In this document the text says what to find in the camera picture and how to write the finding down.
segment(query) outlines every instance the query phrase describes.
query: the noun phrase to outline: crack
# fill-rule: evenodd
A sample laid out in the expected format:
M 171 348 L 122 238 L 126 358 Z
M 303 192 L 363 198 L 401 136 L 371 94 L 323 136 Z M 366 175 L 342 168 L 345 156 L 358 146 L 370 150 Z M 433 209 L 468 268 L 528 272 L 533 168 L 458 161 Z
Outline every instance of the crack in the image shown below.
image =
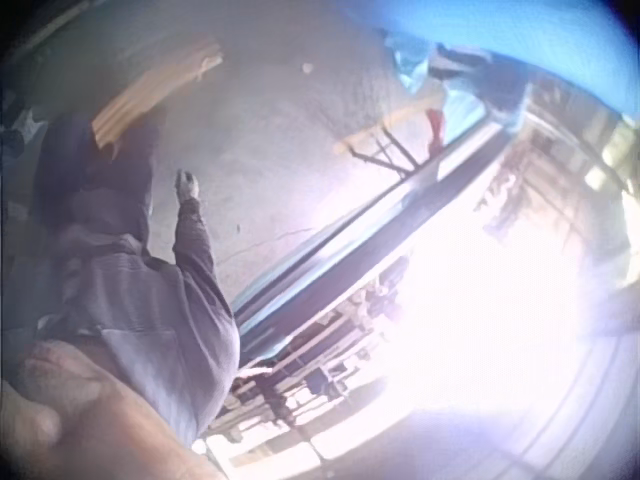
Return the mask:
M 269 244 L 269 243 L 277 242 L 277 241 L 279 241 L 279 240 L 282 240 L 283 238 L 291 237 L 291 236 L 293 236 L 293 235 L 298 235 L 298 234 L 300 234 L 300 233 L 311 232 L 311 231 L 314 231 L 314 230 L 315 230 L 315 228 L 308 227 L 308 228 L 301 228 L 301 229 L 299 229 L 299 230 L 292 230 L 292 231 L 290 231 L 290 232 L 282 233 L 282 234 L 278 235 L 278 236 L 277 236 L 277 237 L 275 237 L 275 238 L 270 238 L 269 240 L 263 240 L 263 241 L 261 241 L 261 242 L 254 243 L 253 245 L 249 245 L 249 246 L 248 246 L 248 247 L 246 247 L 246 248 L 243 248 L 243 249 L 241 249 L 241 250 L 238 250 L 238 251 L 236 251 L 236 252 L 233 252 L 231 255 L 228 255 L 228 256 L 224 257 L 223 259 L 218 260 L 218 261 L 216 262 L 216 264 L 217 264 L 217 265 L 222 265 L 223 263 L 228 262 L 228 261 L 229 261 L 229 260 L 231 260 L 232 258 L 235 258 L 235 257 L 237 257 L 238 255 L 243 255 L 243 254 L 245 254 L 245 253 L 247 253 L 247 252 L 249 252 L 249 251 L 253 250 L 254 248 L 262 247 L 263 245 L 267 245 L 267 244 Z

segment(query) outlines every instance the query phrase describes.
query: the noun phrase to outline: bright light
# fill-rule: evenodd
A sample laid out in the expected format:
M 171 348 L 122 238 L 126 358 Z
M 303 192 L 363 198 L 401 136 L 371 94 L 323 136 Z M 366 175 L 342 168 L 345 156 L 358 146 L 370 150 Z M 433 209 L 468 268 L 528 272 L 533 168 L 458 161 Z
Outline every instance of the bright light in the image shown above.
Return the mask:
M 204 455 L 205 453 L 207 453 L 207 444 L 204 443 L 204 440 L 199 438 L 198 440 L 193 442 L 193 445 L 191 445 L 191 450 L 196 452 L 198 455 Z
M 448 230 L 424 239 L 400 286 L 396 387 L 433 411 L 522 411 L 576 361 L 572 269 L 538 230 L 508 249 L 469 222 Z

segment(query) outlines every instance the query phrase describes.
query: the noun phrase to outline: leg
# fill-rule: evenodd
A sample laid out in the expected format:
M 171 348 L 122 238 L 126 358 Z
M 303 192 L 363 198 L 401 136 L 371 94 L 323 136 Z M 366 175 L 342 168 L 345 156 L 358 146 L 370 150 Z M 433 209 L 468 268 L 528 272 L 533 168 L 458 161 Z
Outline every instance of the leg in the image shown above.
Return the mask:
M 68 221 L 64 203 L 85 184 L 89 165 L 99 155 L 91 121 L 65 115 L 49 126 L 34 178 L 32 211 L 45 226 Z

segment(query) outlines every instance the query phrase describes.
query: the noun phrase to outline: blue tarp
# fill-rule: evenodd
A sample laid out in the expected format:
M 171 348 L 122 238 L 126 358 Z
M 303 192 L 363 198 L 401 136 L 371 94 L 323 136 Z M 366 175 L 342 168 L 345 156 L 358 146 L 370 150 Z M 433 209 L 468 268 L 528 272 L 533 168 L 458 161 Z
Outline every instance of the blue tarp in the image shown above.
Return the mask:
M 548 70 L 640 119 L 637 41 L 595 0 L 341 0 L 353 19 Z

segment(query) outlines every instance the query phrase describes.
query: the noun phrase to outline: person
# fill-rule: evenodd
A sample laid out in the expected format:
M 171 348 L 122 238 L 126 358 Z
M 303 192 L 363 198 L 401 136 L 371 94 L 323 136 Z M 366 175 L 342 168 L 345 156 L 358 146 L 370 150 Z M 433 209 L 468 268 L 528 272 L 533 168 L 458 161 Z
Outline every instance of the person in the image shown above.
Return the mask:
M 146 401 L 68 343 L 37 343 L 20 378 L 31 400 L 2 381 L 2 478 L 223 478 Z
M 178 171 L 175 183 L 175 265 L 148 251 L 161 118 L 157 111 L 140 118 L 106 152 L 85 117 L 49 127 L 32 204 L 47 241 L 37 258 L 12 268 L 3 378 L 24 393 L 20 372 L 33 345 L 62 341 L 132 388 L 190 446 L 229 391 L 239 336 L 192 174 Z

